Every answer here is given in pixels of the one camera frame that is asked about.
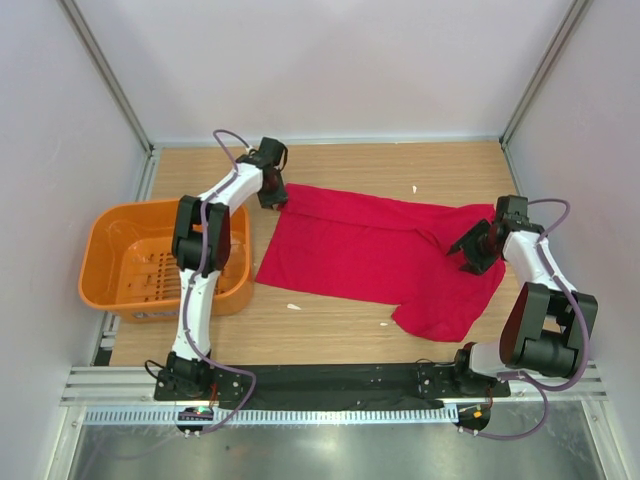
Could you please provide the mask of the red t shirt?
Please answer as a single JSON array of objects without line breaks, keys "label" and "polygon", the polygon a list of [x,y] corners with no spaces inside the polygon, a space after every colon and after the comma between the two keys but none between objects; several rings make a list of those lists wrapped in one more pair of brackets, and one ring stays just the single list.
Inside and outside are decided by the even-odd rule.
[{"label": "red t shirt", "polygon": [[449,249],[490,204],[449,207],[289,184],[257,282],[293,291],[394,306],[405,332],[462,341],[500,286],[497,261],[474,275]]}]

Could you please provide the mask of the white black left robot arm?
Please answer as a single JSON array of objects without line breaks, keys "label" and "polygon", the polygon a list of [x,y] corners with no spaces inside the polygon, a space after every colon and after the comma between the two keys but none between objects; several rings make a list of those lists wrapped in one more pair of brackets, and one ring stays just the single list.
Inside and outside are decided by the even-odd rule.
[{"label": "white black left robot arm", "polygon": [[231,160],[229,173],[198,196],[183,196],[177,207],[171,253],[180,278],[179,326],[165,365],[156,374],[154,398],[199,400],[213,392],[210,321],[214,292],[231,254],[231,216],[255,195],[263,208],[285,204],[282,170],[288,148],[264,137],[258,147],[224,129],[214,139]]}]

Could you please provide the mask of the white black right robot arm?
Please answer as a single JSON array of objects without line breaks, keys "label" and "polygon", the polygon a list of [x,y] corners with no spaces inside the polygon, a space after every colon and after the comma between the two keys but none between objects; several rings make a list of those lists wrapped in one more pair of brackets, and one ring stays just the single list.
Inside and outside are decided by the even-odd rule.
[{"label": "white black right robot arm", "polygon": [[476,276],[503,260],[520,285],[499,340],[457,351],[450,381],[461,395],[511,380],[560,392],[587,368],[598,302],[561,272],[549,247],[552,230],[529,218],[531,204],[521,196],[499,197],[493,220],[479,221],[448,251],[462,258],[461,271]]}]

